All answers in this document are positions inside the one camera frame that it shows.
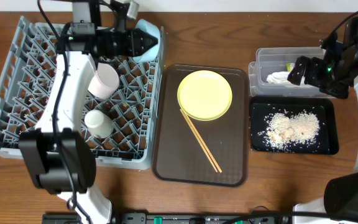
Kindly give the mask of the white plastic cup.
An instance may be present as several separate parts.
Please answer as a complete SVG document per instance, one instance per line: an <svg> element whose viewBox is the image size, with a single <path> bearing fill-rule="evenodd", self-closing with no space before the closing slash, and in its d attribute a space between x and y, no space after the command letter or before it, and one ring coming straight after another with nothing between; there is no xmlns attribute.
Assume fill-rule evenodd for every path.
<svg viewBox="0 0 358 224"><path fill-rule="evenodd" d="M100 110L86 113L84 122L88 131L97 138L107 138L114 130L112 120Z"/></svg>

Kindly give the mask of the rice and nut scraps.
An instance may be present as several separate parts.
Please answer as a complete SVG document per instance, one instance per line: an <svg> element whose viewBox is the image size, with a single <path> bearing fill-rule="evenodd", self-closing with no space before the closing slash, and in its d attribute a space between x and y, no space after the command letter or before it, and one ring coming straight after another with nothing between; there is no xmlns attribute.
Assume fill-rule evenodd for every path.
<svg viewBox="0 0 358 224"><path fill-rule="evenodd" d="M264 145L278 151L289 151L290 146L300 149L312 146L321 129L318 117L305 110L297 114L290 114L287 110L270 113L264 122L267 127L258 131L257 137L262 138Z"/></svg>

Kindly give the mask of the light blue plastic bowl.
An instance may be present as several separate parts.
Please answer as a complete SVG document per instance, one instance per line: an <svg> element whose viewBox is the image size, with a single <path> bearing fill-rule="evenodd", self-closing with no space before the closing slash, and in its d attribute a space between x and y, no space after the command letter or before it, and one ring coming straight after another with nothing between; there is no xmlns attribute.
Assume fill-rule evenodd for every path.
<svg viewBox="0 0 358 224"><path fill-rule="evenodd" d="M160 50L161 36L160 30L154 24L140 19L135 26L136 29L141 30L142 44L141 55L133 57L135 63L143 63L153 61Z"/></svg>

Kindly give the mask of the pink plastic bowl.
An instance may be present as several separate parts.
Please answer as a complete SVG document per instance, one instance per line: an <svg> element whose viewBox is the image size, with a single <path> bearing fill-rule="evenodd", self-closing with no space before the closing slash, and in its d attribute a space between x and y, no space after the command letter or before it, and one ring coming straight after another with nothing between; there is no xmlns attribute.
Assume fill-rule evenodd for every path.
<svg viewBox="0 0 358 224"><path fill-rule="evenodd" d="M108 63L98 63L97 71L92 78L88 91L97 98L106 99L119 88L119 75Z"/></svg>

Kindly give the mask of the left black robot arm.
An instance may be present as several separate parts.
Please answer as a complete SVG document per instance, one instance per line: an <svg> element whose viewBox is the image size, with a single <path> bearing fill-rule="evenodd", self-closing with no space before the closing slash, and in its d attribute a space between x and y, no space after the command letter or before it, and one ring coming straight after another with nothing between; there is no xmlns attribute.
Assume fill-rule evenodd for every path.
<svg viewBox="0 0 358 224"><path fill-rule="evenodd" d="M140 27L135 1L111 1L111 28L101 25L102 1L74 1L74 20L55 32L57 68L41 118L19 136L19 149L33 184L66 202L74 223L117 223L112 202L96 185L96 159L81 134L81 116L88 87L101 57L134 57L149 62L158 54L160 34Z"/></svg>

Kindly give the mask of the yellow plastic plate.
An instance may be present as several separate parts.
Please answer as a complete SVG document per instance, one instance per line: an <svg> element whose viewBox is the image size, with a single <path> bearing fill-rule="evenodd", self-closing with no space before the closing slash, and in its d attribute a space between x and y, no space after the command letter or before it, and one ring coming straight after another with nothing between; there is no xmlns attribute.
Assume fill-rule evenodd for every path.
<svg viewBox="0 0 358 224"><path fill-rule="evenodd" d="M178 104L189 117L212 121L224 115L233 99L229 82L219 73L199 70L187 75L177 90Z"/></svg>

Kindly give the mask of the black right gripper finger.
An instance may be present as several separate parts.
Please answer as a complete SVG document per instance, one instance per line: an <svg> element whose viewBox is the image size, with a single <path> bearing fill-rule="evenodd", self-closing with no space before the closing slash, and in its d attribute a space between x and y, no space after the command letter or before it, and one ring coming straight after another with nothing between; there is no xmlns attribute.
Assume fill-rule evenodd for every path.
<svg viewBox="0 0 358 224"><path fill-rule="evenodd" d="M295 66L293 67L292 71L289 73L287 80L294 85L301 85L301 80L304 77L307 68L310 65L310 58L301 56L298 57Z"/></svg>
<svg viewBox="0 0 358 224"><path fill-rule="evenodd" d="M310 58L304 74L304 84L312 86L321 86L322 69L324 68L324 61L320 58Z"/></svg>

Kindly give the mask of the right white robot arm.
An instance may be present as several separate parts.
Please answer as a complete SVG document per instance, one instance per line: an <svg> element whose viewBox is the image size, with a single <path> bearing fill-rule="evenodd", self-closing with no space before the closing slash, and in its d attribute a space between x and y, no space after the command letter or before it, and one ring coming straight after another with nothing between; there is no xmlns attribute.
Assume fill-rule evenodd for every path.
<svg viewBox="0 0 358 224"><path fill-rule="evenodd" d="M315 86L339 99L346 99L353 88L358 103L358 12L341 25L345 27L343 41L338 41L333 30L320 42L324 57L299 57L288 81ZM358 223L358 151L353 174L330 180L323 197L295 205L289 217L292 223Z"/></svg>

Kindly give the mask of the white paper napkin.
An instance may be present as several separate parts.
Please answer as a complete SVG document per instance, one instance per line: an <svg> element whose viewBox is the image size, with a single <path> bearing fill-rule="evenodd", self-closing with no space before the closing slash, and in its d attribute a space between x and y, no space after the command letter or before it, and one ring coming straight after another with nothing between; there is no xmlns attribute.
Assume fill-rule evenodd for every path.
<svg viewBox="0 0 358 224"><path fill-rule="evenodd" d="M266 81L271 84L291 85L288 81L289 74L290 72L273 72L267 76Z"/></svg>

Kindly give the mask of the green silver snack wrapper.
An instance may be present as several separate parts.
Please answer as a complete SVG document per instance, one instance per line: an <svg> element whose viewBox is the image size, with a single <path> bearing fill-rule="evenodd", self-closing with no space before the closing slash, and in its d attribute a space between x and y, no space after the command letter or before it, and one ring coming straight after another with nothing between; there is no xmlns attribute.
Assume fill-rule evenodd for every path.
<svg viewBox="0 0 358 224"><path fill-rule="evenodd" d="M287 63L286 64L286 68L288 72L291 72L293 70L293 68L295 67L294 63Z"/></svg>

